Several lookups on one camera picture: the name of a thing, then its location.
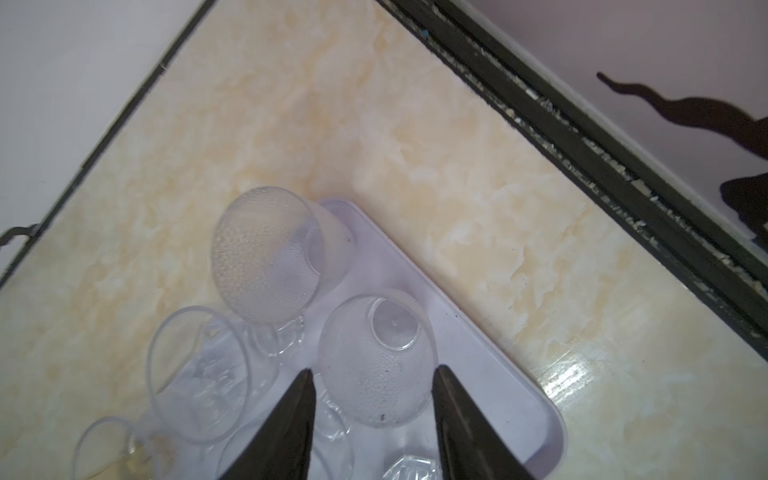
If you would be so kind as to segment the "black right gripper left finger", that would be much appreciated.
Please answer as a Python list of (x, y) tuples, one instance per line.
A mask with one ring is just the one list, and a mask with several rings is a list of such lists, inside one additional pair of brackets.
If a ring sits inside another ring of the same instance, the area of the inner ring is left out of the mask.
[(300, 371), (274, 408), (241, 427), (218, 463), (220, 479), (307, 479), (316, 413), (309, 369)]

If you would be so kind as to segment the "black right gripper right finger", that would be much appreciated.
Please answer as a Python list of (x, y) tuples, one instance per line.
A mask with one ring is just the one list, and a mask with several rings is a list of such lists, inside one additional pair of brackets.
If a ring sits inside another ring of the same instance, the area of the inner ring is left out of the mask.
[(444, 479), (534, 478), (444, 364), (435, 369), (432, 398)]

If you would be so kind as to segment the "clear faceted glass tumbler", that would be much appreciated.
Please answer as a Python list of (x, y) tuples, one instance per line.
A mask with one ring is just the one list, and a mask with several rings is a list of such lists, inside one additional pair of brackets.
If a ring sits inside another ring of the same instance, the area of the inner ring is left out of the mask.
[[(269, 411), (264, 408), (224, 443), (217, 462), (215, 479), (220, 479), (234, 463), (268, 416)], [(340, 408), (330, 400), (327, 390), (321, 387), (316, 404), (308, 478), (351, 479), (354, 463), (350, 428), (342, 418)]]

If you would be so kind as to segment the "clear glass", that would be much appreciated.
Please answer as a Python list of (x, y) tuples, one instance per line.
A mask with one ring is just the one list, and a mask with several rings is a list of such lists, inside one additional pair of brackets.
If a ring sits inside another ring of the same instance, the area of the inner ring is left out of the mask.
[(404, 455), (382, 475), (383, 480), (441, 480), (442, 472), (435, 459)]
[(302, 346), (304, 330), (304, 317), (299, 315), (280, 325), (251, 322), (248, 335), (254, 347), (267, 357), (288, 358)]

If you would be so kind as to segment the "frosted dimpled clear cup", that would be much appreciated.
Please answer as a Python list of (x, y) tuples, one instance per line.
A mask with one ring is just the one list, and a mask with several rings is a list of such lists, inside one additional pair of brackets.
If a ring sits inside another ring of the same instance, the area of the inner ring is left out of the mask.
[(330, 401), (374, 428), (399, 427), (421, 414), (437, 364), (430, 320), (400, 290), (346, 300), (329, 316), (318, 345), (317, 372)]

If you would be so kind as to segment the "amber plastic cup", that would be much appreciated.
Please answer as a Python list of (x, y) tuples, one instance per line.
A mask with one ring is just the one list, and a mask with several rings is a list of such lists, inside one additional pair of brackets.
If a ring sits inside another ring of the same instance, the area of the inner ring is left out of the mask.
[(151, 416), (106, 416), (86, 428), (72, 458), (72, 479), (168, 479), (175, 441)]

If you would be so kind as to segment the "clear cup back row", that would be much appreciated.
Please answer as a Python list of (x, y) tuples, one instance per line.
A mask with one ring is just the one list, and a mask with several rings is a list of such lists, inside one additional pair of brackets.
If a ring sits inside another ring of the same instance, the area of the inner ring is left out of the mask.
[(211, 268), (234, 313), (278, 326), (335, 289), (355, 253), (353, 234), (330, 210), (287, 189), (263, 186), (237, 197), (220, 217)]

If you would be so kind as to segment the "lilac plastic tray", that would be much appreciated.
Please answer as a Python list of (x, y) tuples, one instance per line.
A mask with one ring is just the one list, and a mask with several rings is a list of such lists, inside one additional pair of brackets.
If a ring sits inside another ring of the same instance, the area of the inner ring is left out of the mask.
[[(304, 368), (314, 373), (317, 394), (321, 387), (325, 388), (317, 372), (318, 345), (326, 321), (339, 305), (360, 294), (400, 290), (415, 298), (430, 320), (437, 346), (437, 366), (444, 364), (454, 371), (526, 469), (537, 479), (547, 477), (566, 450), (565, 424), (554, 404), (357, 205), (327, 199), (324, 206), (353, 234), (354, 261), (337, 288), (305, 312), (302, 346), (288, 358), (278, 358), (278, 379), (241, 426), (264, 408), (271, 411), (295, 374)], [(399, 427), (374, 428), (342, 412), (341, 416), (350, 428), (354, 453), (351, 479), (382, 479), (383, 473), (404, 455), (432, 458), (439, 464), (432, 397), (418, 417)], [(187, 467), (177, 469), (176, 477), (215, 479), (221, 449), (235, 431), (217, 443), (200, 445), (201, 451), (190, 458)]]

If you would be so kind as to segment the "black back base frame bar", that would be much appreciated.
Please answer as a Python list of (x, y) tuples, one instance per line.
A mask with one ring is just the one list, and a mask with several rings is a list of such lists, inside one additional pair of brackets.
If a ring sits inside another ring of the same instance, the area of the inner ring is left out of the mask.
[(432, 51), (761, 357), (767, 264), (451, 1), (384, 1)]

